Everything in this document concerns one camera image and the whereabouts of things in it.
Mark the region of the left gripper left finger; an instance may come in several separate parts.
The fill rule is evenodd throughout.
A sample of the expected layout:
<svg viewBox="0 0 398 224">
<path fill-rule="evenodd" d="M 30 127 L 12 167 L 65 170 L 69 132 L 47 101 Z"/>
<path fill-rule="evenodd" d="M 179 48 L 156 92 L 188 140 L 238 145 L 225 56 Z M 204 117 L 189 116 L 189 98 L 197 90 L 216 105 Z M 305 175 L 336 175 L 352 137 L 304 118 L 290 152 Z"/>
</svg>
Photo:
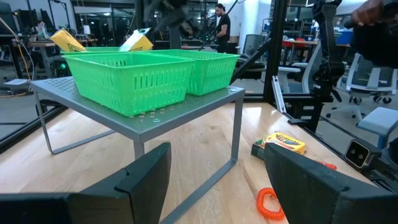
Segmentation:
<svg viewBox="0 0 398 224">
<path fill-rule="evenodd" d="M 0 224 L 158 224 L 171 161 L 164 142 L 80 192 L 0 194 Z"/>
</svg>

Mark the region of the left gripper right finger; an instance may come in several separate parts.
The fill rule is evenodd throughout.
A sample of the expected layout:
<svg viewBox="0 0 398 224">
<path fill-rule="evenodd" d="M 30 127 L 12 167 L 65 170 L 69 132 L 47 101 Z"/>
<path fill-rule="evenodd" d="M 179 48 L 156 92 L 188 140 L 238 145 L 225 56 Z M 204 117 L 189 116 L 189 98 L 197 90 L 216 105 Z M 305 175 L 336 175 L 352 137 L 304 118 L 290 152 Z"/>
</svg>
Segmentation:
<svg viewBox="0 0 398 224">
<path fill-rule="evenodd" d="M 264 164 L 289 224 L 398 224 L 398 194 L 274 143 Z"/>
</svg>

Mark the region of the orange coil keychain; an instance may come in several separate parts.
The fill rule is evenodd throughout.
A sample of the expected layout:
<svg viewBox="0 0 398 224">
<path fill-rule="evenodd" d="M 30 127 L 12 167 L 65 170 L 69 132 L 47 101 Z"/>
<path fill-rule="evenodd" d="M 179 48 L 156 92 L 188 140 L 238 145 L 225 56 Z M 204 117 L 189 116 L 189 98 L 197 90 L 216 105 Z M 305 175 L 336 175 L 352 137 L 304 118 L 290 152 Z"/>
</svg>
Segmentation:
<svg viewBox="0 0 398 224">
<path fill-rule="evenodd" d="M 270 195 L 270 196 L 273 196 L 274 198 L 277 198 L 274 189 L 272 189 L 270 187 L 266 187 L 266 188 L 261 189 L 257 193 L 257 199 L 256 199 L 257 211 L 266 219 L 270 219 L 270 220 L 282 220 L 282 219 L 284 219 L 285 218 L 285 213 L 284 213 L 282 207 L 280 207 L 279 210 L 276 212 L 276 211 L 268 210 L 264 206 L 264 198 L 267 195 Z"/>
<path fill-rule="evenodd" d="M 337 170 L 337 166 L 334 165 L 334 164 L 327 163 L 327 162 L 324 162 L 324 161 L 321 161 L 321 160 L 317 160 L 317 162 L 322 164 L 322 165 L 324 165 L 324 166 L 326 166 L 326 167 L 328 167 L 329 169 Z"/>
</svg>

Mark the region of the yellow crayon box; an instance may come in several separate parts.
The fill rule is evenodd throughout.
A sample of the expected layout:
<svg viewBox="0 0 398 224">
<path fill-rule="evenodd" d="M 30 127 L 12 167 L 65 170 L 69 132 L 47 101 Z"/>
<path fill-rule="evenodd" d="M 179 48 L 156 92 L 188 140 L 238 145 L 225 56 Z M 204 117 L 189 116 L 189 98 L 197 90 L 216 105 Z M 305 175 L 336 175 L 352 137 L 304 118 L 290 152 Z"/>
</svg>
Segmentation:
<svg viewBox="0 0 398 224">
<path fill-rule="evenodd" d="M 66 52 L 84 52 L 86 49 L 82 46 L 68 31 L 60 29 L 50 37 L 57 46 Z"/>
<path fill-rule="evenodd" d="M 120 52 L 151 50 L 153 43 L 146 36 L 150 28 L 136 29 L 132 35 L 120 46 Z"/>
<path fill-rule="evenodd" d="M 253 143 L 251 148 L 251 155 L 263 159 L 265 145 L 267 143 L 274 143 L 301 155 L 305 154 L 306 144 L 304 142 L 288 136 L 284 133 L 274 132 L 273 134 L 268 135 L 267 137 Z"/>
</svg>

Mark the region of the white grey office chair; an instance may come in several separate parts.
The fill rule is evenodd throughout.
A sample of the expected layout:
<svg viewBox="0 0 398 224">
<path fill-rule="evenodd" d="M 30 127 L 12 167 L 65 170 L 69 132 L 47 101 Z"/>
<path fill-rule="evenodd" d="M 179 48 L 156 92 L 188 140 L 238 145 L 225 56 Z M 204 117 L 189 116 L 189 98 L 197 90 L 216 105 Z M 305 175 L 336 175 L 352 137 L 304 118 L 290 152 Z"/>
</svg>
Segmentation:
<svg viewBox="0 0 398 224">
<path fill-rule="evenodd" d="M 302 93 L 310 93 L 310 84 L 311 84 L 311 76 L 318 70 L 318 66 L 321 62 L 321 43 L 320 41 L 293 41 L 294 44 L 310 44 L 315 46 L 315 49 L 312 50 L 312 55 L 308 63 L 293 63 L 292 67 L 279 67 L 278 68 L 278 79 L 280 84 L 280 89 L 283 93 L 290 93 L 289 82 L 287 78 L 288 73 L 300 73 L 301 68 L 304 68 L 301 79 L 301 91 Z"/>
<path fill-rule="evenodd" d="M 336 84 L 338 90 L 348 94 L 348 105 L 332 107 L 326 117 L 351 113 L 353 118 L 361 121 L 369 113 L 360 107 L 362 99 L 371 98 L 375 103 L 391 103 L 391 96 L 397 91 L 397 79 L 398 69 L 376 66 L 362 55 L 355 54 L 348 74 L 342 76 Z"/>
</svg>

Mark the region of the blue grey stool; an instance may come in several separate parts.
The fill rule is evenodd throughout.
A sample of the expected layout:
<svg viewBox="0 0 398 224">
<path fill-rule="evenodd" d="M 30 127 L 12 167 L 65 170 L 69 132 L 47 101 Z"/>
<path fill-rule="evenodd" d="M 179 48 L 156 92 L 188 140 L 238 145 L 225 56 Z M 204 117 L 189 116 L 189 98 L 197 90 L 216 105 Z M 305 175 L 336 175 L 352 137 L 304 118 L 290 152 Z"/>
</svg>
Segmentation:
<svg viewBox="0 0 398 224">
<path fill-rule="evenodd" d="M 379 136 L 377 147 L 387 147 L 391 132 L 398 126 L 398 110 L 378 107 L 364 117 L 357 125 L 359 129 Z"/>
</svg>

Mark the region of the silver aluminium bar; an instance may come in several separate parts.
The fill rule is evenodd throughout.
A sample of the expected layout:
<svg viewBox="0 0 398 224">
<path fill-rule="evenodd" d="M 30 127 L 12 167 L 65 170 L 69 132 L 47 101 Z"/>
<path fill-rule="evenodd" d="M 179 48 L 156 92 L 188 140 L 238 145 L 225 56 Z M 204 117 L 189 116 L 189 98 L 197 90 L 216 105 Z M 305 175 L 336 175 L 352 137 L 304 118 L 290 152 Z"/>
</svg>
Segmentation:
<svg viewBox="0 0 398 224">
<path fill-rule="evenodd" d="M 282 90 L 280 89 L 278 76 L 272 76 L 272 89 L 274 92 L 275 104 L 279 112 L 286 113 L 286 107 L 283 99 Z"/>
</svg>

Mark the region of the grey perforated metal shelf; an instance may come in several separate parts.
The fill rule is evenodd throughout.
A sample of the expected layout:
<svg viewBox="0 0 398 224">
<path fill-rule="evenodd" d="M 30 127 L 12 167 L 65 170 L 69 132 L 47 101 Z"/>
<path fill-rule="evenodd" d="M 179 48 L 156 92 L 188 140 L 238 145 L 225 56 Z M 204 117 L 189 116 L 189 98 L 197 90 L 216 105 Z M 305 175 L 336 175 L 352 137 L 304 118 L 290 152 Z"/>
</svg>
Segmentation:
<svg viewBox="0 0 398 224">
<path fill-rule="evenodd" d="M 49 150 L 51 154 L 60 154 L 107 135 L 119 133 L 133 141 L 134 157 L 138 159 L 145 153 L 145 142 L 216 110 L 227 103 L 235 103 L 230 160 L 172 210 L 160 224 L 174 224 L 212 186 L 228 173 L 238 160 L 243 99 L 245 94 L 243 88 L 228 86 L 203 96 L 187 95 L 185 100 L 180 103 L 140 114 L 134 118 L 128 118 L 82 97 L 76 88 L 73 77 L 34 81 L 32 82 L 32 87 L 34 96 L 38 96 L 39 94 L 48 96 L 57 103 L 75 110 L 108 128 L 108 131 L 105 133 L 97 134 L 59 149 L 51 149 Z"/>
</svg>

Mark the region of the person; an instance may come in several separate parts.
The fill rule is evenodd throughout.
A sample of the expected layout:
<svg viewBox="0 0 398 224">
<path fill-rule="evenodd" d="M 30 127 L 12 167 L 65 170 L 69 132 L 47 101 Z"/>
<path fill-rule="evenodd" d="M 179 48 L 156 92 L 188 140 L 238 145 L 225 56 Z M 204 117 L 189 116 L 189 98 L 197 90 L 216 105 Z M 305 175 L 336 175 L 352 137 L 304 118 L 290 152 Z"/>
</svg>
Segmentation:
<svg viewBox="0 0 398 224">
<path fill-rule="evenodd" d="M 398 0 L 382 1 L 383 22 L 359 26 L 351 19 L 351 46 L 376 66 L 398 69 Z"/>
<path fill-rule="evenodd" d="M 215 13 L 220 19 L 216 28 L 217 51 L 218 53 L 226 53 L 230 38 L 231 21 L 224 5 L 221 3 L 216 5 Z"/>
</svg>

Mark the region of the blue bin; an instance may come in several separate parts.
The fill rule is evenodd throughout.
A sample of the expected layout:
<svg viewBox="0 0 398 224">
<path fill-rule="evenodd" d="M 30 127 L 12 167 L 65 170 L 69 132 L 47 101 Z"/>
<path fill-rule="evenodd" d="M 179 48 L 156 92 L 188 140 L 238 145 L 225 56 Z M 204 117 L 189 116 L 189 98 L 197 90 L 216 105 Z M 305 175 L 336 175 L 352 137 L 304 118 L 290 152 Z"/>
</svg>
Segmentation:
<svg viewBox="0 0 398 224">
<path fill-rule="evenodd" d="M 350 30 L 349 31 L 339 31 L 336 34 L 337 34 L 336 44 L 338 44 L 338 45 L 349 44 L 351 42 L 351 38 L 353 36 L 353 32 Z"/>
</svg>

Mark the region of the person's hand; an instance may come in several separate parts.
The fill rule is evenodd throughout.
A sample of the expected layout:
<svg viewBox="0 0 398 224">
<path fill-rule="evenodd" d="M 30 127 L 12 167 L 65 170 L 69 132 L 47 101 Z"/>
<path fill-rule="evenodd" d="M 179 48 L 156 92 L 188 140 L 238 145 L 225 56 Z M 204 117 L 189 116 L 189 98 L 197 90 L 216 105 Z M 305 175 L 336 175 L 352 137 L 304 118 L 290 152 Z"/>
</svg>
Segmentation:
<svg viewBox="0 0 398 224">
<path fill-rule="evenodd" d="M 359 26 L 383 22 L 383 7 L 382 0 L 367 0 L 352 12 L 351 19 Z"/>
</svg>

